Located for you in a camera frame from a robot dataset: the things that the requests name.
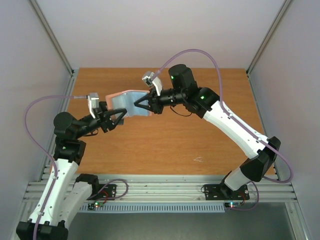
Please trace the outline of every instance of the wooden table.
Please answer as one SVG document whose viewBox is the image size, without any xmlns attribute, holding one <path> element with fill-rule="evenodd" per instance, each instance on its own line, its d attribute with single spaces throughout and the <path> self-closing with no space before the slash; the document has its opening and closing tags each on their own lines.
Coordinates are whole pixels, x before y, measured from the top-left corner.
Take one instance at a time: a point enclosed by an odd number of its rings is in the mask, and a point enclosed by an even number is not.
<svg viewBox="0 0 320 240">
<path fill-rule="evenodd" d="M 148 90 L 141 80 L 150 68 L 81 68 L 73 95 L 98 92 L 105 96 L 124 90 Z M 192 69 L 198 86 L 219 93 L 215 69 Z M 224 101 L 240 118 L 262 132 L 250 84 L 244 69 L 221 69 Z M 168 70 L 159 76 L 170 88 Z M 187 111 L 183 106 L 175 110 Z M 85 99 L 70 101 L 68 111 L 77 119 L 89 114 Z M 182 117 L 165 107 L 161 115 L 127 117 L 108 133 L 83 138 L 87 145 L 79 173 L 225 175 L 247 158 L 218 128 L 196 115 Z"/>
</svg>

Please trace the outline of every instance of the cable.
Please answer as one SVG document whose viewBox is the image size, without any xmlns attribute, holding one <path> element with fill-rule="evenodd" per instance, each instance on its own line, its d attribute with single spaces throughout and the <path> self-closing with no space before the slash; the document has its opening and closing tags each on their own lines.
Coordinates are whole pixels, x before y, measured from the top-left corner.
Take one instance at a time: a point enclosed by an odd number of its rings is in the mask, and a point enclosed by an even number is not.
<svg viewBox="0 0 320 240">
<path fill-rule="evenodd" d="M 255 209 L 255 208 L 258 206 L 259 199 L 260 199 L 258 187 L 257 187 L 257 185 L 256 185 L 253 181 L 250 181 L 250 183 L 253 184 L 253 186 L 255 187 L 255 191 L 256 191 L 256 202 L 255 202 L 255 204 L 254 204 L 252 207 L 246 208 L 246 209 L 236 208 L 236 207 L 226 207 L 226 209 L 236 210 L 236 211 L 241 211 L 241 212 L 246 212 L 246 211 L 251 211 L 251 210 Z"/>
<path fill-rule="evenodd" d="M 178 114 L 179 116 L 182 116 L 182 117 L 189 117 L 189 116 L 191 116 L 191 115 L 192 115 L 192 112 L 191 112 L 189 115 L 182 115 L 182 114 L 180 114 L 180 113 L 176 112 L 176 111 L 173 109 L 173 107 L 172 107 L 172 106 L 170 106 L 170 109 L 171 109 L 171 111 L 172 111 L 172 112 L 174 112 L 175 114 Z"/>
<path fill-rule="evenodd" d="M 101 193 L 105 187 L 113 182 L 117 182 L 117 181 L 120 181 L 120 182 L 123 182 L 125 184 L 125 191 L 124 193 L 122 193 L 120 196 L 115 196 L 115 197 L 108 197 L 109 200 L 114 200 L 114 199 L 119 199 L 119 198 L 122 198 L 124 195 L 126 195 L 128 193 L 128 190 L 129 190 L 129 185 L 127 183 L 126 180 L 122 179 L 122 178 L 116 178 L 116 179 L 113 179 L 113 180 L 110 180 L 108 181 L 105 185 L 103 185 L 103 187 L 97 192 L 97 194 L 94 194 L 92 196 L 90 196 L 87 200 L 90 200 L 92 198 L 94 198 L 95 196 L 97 196 L 99 193 Z"/>
<path fill-rule="evenodd" d="M 86 134 L 83 137 L 92 137 L 92 136 L 96 136 L 99 133 L 99 129 L 96 129 L 95 131 L 91 132 L 90 134 Z"/>
<path fill-rule="evenodd" d="M 52 192 L 52 189 L 54 188 L 54 185 L 55 185 L 55 182 L 56 182 L 56 178 L 57 178 L 57 174 L 58 174 L 58 170 L 57 170 L 57 165 L 55 163 L 55 160 L 54 158 L 34 139 L 34 137 L 31 135 L 30 131 L 29 131 L 29 128 L 28 128 L 28 125 L 27 125 L 27 115 L 28 115 L 28 112 L 30 110 L 30 108 L 35 105 L 36 103 L 42 101 L 42 100 L 46 100 L 46 99 L 85 99 L 87 98 L 87 96 L 63 96 L 63 95 L 51 95 L 51 96 L 44 96 L 44 97 L 40 97 L 36 100 L 34 100 L 33 102 L 31 102 L 27 107 L 26 109 L 24 110 L 24 113 L 23 113 L 23 127 L 26 131 L 26 134 L 28 135 L 28 137 L 31 139 L 31 141 L 36 145 L 38 146 L 38 148 L 40 148 L 42 150 L 42 152 L 44 152 L 44 154 L 50 159 L 51 161 L 51 164 L 53 166 L 53 169 L 54 169 L 54 176 L 55 178 L 52 180 L 51 182 L 51 185 L 49 187 L 49 190 L 48 190 L 48 193 L 47 195 L 45 196 L 44 200 L 43 200 L 43 204 L 40 208 L 40 212 L 42 213 L 43 210 L 45 209 L 46 207 L 46 204 L 48 202 L 48 199 L 49 199 L 49 196 Z M 38 215 L 36 221 L 35 221 L 35 225 L 34 225 L 34 229 L 33 229 L 33 240 L 37 240 L 37 230 L 38 230 L 38 226 L 39 226 L 39 223 L 40 223 L 40 219 L 41 219 L 41 214 Z"/>
<path fill-rule="evenodd" d="M 240 206 L 242 206 L 243 204 L 245 204 L 246 203 L 246 197 L 245 197 L 245 195 L 243 195 L 241 192 L 237 192 L 242 198 L 243 198 L 243 201 L 242 201 L 242 203 L 240 204 Z"/>
<path fill-rule="evenodd" d="M 258 142 L 262 143 L 264 146 L 266 146 L 268 149 L 270 149 L 271 151 L 273 151 L 275 154 L 277 154 L 288 166 L 289 171 L 290 171 L 290 176 L 287 180 L 275 180 L 275 179 L 271 179 L 269 177 L 264 176 L 265 179 L 272 181 L 274 183 L 279 183 L 279 184 L 286 184 L 291 182 L 292 178 L 294 177 L 294 173 L 293 173 L 293 169 L 291 167 L 291 164 L 289 163 L 289 161 L 285 158 L 285 156 L 283 156 L 280 152 L 278 152 L 275 148 L 273 148 L 272 146 L 270 146 L 268 143 L 262 141 L 259 139 L 259 137 L 257 137 L 253 132 L 251 132 L 246 126 L 244 126 L 239 120 L 237 120 L 235 117 L 233 117 L 225 108 L 224 106 L 224 100 L 223 100 L 223 90 L 222 90 L 222 78 L 221 78 L 221 73 L 218 67 L 217 62 L 215 61 L 215 59 L 207 52 L 200 50 L 200 49 L 187 49 L 181 52 L 178 52 L 176 55 L 174 55 L 173 57 L 171 57 L 168 61 L 165 62 L 165 64 L 158 70 L 156 71 L 156 73 L 151 77 L 151 81 L 153 81 L 161 72 L 163 69 L 165 69 L 165 67 L 171 63 L 175 58 L 179 57 L 182 54 L 185 53 L 190 53 L 190 52 L 196 52 L 196 53 L 201 53 L 206 55 L 213 63 L 216 73 L 218 75 L 218 81 L 219 81 L 219 95 L 220 95 L 220 106 L 222 108 L 222 110 L 224 111 L 225 114 L 228 115 L 229 118 L 231 118 L 232 120 L 234 120 L 240 127 L 242 127 L 248 134 L 250 134 L 254 139 L 256 139 Z"/>
<path fill-rule="evenodd" d="M 205 187 L 205 186 L 202 186 L 202 187 L 200 188 L 200 192 L 202 192 L 203 194 L 206 193 L 205 191 L 202 191 L 202 189 L 203 189 L 204 187 Z"/>
<path fill-rule="evenodd" d="M 183 90 L 185 90 L 186 88 L 181 88 L 180 94 L 181 94 L 181 98 L 184 101 L 185 104 L 189 105 L 189 103 L 187 102 L 187 100 L 185 99 L 185 96 L 182 94 Z"/>
<path fill-rule="evenodd" d="M 104 199 L 104 201 L 102 203 L 102 205 L 103 205 L 103 204 L 105 204 L 107 202 L 107 199 L 109 198 L 109 195 L 105 191 L 101 191 L 101 192 L 105 194 L 105 199 Z"/>
</svg>

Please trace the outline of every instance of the metal plate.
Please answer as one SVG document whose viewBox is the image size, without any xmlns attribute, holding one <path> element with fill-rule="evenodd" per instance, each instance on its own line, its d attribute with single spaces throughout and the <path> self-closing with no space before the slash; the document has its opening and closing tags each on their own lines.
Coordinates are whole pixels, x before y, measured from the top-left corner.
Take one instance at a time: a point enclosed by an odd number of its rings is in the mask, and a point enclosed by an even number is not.
<svg viewBox="0 0 320 240">
<path fill-rule="evenodd" d="M 201 189 L 205 192 L 205 200 L 243 201 L 250 199 L 247 185 L 243 185 L 237 191 L 234 191 L 230 198 L 226 198 L 221 191 L 219 191 L 220 184 L 206 184 L 203 185 Z"/>
<path fill-rule="evenodd" d="M 104 184 L 99 184 L 99 189 L 103 188 Z M 116 184 L 108 184 L 103 190 L 103 192 L 106 192 L 108 194 L 109 198 L 114 198 L 117 193 L 117 185 Z M 92 200 L 97 200 L 97 199 L 104 199 L 106 195 L 100 192 L 98 193 L 95 197 L 91 198 Z"/>
</svg>

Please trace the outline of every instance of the gray wall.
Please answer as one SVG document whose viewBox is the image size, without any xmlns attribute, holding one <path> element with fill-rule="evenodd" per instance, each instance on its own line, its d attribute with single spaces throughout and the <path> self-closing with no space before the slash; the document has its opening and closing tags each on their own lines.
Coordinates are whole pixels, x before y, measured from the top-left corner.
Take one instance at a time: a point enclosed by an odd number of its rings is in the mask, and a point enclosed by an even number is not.
<svg viewBox="0 0 320 240">
<path fill-rule="evenodd" d="M 28 181 L 36 180 L 42 154 L 23 129 L 23 112 L 34 99 L 62 94 L 68 73 L 27 0 L 0 3 L 0 239 L 9 239 Z M 48 144 L 59 102 L 30 111 L 30 130 Z"/>
<path fill-rule="evenodd" d="M 293 187 L 319 239 L 320 1 L 295 0 L 254 68 L 252 84 L 269 136 L 294 169 Z"/>
<path fill-rule="evenodd" d="M 37 0 L 74 69 L 161 67 L 199 48 L 247 68 L 284 0 Z M 198 53 L 172 64 L 212 68 Z"/>
</svg>

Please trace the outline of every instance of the black cable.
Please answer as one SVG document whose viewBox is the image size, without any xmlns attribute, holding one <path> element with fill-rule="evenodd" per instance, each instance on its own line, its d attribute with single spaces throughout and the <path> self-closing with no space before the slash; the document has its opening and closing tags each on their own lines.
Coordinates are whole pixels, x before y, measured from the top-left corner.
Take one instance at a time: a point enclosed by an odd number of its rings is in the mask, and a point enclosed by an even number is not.
<svg viewBox="0 0 320 240">
<path fill-rule="evenodd" d="M 182 117 L 189 117 L 189 116 L 191 116 L 191 115 L 192 115 L 192 113 L 190 113 L 189 115 L 182 115 L 182 114 L 180 114 L 180 113 L 176 112 L 176 111 L 173 109 L 173 107 L 172 107 L 172 106 L 170 106 L 170 109 L 171 109 L 171 111 L 172 111 L 172 112 L 174 112 L 175 114 L 178 114 L 179 116 L 182 116 Z"/>
<path fill-rule="evenodd" d="M 186 88 L 181 88 L 181 91 L 180 91 L 180 94 L 181 94 L 181 97 L 182 97 L 182 100 L 186 103 L 186 104 L 189 104 L 187 102 L 187 100 L 185 99 L 184 95 L 182 94 L 182 91 L 185 90 Z"/>
<path fill-rule="evenodd" d="M 83 135 L 83 137 L 92 137 L 92 136 L 98 135 L 99 129 L 96 129 L 95 131 L 91 132 L 90 134 Z"/>
</svg>

